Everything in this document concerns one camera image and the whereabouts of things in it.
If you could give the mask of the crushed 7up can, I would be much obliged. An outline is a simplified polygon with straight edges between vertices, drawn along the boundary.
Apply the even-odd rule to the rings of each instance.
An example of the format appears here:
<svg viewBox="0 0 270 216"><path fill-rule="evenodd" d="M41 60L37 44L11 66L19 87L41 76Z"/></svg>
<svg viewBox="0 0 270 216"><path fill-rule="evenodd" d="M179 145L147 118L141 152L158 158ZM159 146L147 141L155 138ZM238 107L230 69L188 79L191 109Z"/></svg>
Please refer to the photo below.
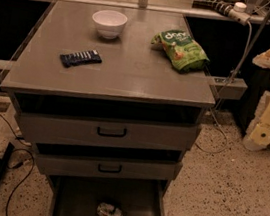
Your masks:
<svg viewBox="0 0 270 216"><path fill-rule="evenodd" d="M123 216L122 210L109 203L100 203L97 207L98 216Z"/></svg>

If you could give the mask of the grey drawer cabinet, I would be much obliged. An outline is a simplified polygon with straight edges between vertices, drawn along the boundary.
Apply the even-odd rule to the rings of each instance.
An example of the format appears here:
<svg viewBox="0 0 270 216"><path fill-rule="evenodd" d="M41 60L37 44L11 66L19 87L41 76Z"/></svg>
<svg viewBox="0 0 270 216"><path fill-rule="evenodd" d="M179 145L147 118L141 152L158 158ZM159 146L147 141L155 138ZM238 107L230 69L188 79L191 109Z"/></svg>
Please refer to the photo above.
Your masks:
<svg viewBox="0 0 270 216"><path fill-rule="evenodd" d="M56 2L1 82L20 113L124 119L200 128L214 103L202 72L180 74L151 47L159 32L185 27L179 14L127 9L124 32L112 41L96 33L95 6ZM60 55L95 50L102 63L63 67ZM30 142L37 155L182 162L185 151ZM63 177L46 175L53 193Z"/></svg>

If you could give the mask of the bottom open grey drawer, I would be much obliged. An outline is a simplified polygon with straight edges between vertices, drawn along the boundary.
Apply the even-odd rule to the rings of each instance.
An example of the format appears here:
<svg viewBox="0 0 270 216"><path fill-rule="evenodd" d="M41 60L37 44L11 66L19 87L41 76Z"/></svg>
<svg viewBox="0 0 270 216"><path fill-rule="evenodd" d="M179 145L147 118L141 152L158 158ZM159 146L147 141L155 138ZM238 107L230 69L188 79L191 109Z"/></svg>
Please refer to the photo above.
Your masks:
<svg viewBox="0 0 270 216"><path fill-rule="evenodd" d="M102 203L120 209L123 216L164 216L161 188L153 180L63 177L49 216L99 216Z"/></svg>

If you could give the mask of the top grey drawer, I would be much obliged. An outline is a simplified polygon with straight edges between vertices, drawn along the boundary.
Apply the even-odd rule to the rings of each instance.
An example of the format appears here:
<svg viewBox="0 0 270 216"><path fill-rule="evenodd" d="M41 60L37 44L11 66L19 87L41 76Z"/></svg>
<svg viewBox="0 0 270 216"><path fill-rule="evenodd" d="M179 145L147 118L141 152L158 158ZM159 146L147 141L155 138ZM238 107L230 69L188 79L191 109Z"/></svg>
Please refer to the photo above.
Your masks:
<svg viewBox="0 0 270 216"><path fill-rule="evenodd" d="M28 142L41 144L122 147L135 149L190 149L201 130L198 125L164 124L90 117L70 117L20 113L15 116L21 134ZM97 127L127 129L125 137L99 136Z"/></svg>

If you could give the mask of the middle grey drawer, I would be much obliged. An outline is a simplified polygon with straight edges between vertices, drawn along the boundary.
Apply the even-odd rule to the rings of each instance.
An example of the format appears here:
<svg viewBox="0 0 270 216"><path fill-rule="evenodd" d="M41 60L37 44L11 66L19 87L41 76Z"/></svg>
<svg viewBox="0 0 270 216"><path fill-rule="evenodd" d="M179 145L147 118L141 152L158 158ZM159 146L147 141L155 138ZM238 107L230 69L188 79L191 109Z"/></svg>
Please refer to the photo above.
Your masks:
<svg viewBox="0 0 270 216"><path fill-rule="evenodd" d="M146 180L175 180L181 169L182 163L175 161L148 161L121 158L101 158L101 157L74 157L61 155L37 155L36 163L41 174L52 176L79 176L79 177L99 177L99 178L126 178L126 179L146 179ZM98 164L120 165L122 171L117 174L100 173Z"/></svg>

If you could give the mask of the green chip bag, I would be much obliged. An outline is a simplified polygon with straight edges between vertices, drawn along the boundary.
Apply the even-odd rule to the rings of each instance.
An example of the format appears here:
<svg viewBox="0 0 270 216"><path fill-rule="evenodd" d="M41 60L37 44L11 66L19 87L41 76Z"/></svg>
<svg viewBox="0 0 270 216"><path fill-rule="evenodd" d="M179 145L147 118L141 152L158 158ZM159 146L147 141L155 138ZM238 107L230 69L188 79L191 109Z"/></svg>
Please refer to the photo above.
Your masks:
<svg viewBox="0 0 270 216"><path fill-rule="evenodd" d="M210 61L202 46L184 30L160 32L151 39L151 44L161 47L173 67L181 74L201 70Z"/></svg>

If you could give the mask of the white ceramic bowl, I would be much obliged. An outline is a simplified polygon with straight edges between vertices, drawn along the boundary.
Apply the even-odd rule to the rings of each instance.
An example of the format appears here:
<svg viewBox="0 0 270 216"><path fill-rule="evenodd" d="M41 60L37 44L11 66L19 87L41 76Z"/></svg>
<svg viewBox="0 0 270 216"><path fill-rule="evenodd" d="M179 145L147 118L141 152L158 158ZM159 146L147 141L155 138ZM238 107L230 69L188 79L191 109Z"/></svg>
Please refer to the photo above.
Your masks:
<svg viewBox="0 0 270 216"><path fill-rule="evenodd" d="M117 38L128 22L127 16L119 11L101 10L92 15L97 32L105 39Z"/></svg>

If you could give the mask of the dark blue snack bar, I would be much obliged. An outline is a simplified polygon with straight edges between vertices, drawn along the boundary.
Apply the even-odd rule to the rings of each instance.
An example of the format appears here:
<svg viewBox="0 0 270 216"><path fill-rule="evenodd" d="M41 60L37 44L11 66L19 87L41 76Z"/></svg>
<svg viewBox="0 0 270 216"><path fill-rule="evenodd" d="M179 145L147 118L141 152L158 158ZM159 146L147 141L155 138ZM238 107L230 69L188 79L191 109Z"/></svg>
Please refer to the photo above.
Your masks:
<svg viewBox="0 0 270 216"><path fill-rule="evenodd" d="M90 64L98 64L102 63L102 59L99 56L99 53L95 50L86 50L80 52L74 52L71 54L63 54L60 55L60 61L63 67L70 68L72 66L79 65L90 65Z"/></svg>

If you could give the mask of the grey side bracket box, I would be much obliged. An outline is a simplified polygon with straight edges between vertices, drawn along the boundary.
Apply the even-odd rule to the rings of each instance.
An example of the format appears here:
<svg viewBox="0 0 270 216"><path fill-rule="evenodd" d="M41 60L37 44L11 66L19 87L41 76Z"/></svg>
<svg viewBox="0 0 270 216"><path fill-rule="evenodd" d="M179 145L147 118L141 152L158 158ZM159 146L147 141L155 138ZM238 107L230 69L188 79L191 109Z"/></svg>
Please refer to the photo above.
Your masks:
<svg viewBox="0 0 270 216"><path fill-rule="evenodd" d="M209 76L207 79L215 99L240 100L247 89L242 78L233 79L232 82L226 77Z"/></svg>

